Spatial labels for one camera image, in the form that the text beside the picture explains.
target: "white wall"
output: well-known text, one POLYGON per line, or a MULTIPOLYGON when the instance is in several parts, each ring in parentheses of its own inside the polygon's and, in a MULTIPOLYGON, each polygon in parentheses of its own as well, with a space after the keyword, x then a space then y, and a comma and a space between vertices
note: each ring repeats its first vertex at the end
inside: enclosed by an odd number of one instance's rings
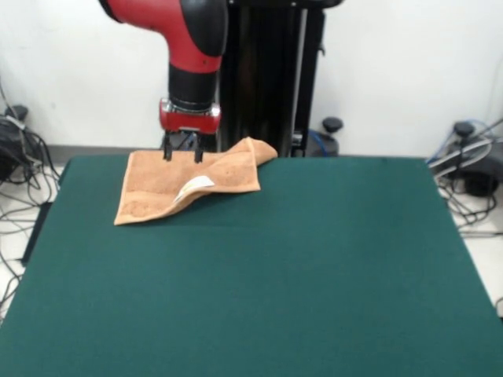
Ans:
MULTIPOLYGON (((159 144, 162 37, 112 22, 98 0, 0 5, 4 87, 50 144, 159 144)), ((312 126, 340 116, 344 153, 426 156, 454 120, 503 115, 502 17, 501 0, 346 0, 328 11, 312 126)))

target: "orange towel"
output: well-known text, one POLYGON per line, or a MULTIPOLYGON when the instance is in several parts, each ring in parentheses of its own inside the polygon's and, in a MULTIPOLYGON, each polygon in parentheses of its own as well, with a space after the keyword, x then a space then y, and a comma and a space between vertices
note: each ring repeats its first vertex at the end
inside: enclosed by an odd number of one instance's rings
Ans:
POLYGON ((247 137, 224 153, 174 152, 170 162, 161 151, 130 154, 115 225, 164 218, 212 192, 259 191, 257 166, 277 157, 264 141, 247 137))

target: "blue cable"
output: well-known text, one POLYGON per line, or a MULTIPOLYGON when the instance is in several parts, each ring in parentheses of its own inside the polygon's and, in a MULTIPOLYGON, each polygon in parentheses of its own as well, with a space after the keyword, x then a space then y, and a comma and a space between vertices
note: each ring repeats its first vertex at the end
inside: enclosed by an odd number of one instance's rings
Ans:
POLYGON ((316 141, 316 144, 321 148, 321 154, 323 157, 329 157, 329 154, 327 153, 327 150, 325 149, 325 144, 323 144, 323 140, 320 138, 320 135, 316 131, 309 130, 309 136, 313 138, 314 141, 316 141))

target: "black knob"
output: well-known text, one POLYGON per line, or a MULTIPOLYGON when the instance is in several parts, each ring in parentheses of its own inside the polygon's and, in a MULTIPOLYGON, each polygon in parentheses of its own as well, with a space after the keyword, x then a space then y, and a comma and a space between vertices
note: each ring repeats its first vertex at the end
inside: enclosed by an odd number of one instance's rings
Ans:
POLYGON ((329 134, 334 134, 344 127, 344 123, 339 118, 329 117, 323 120, 323 127, 329 134))
POLYGON ((454 132, 461 139, 466 139, 475 132, 475 127, 469 122, 457 122, 454 124, 454 132))

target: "green table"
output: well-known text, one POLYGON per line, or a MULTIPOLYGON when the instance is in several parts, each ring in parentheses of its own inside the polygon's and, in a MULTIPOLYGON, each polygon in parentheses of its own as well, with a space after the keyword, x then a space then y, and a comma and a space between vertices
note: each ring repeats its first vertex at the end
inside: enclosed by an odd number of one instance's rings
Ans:
POLYGON ((114 227, 126 162, 71 162, 2 376, 503 375, 503 327, 421 161, 280 159, 261 192, 114 227))

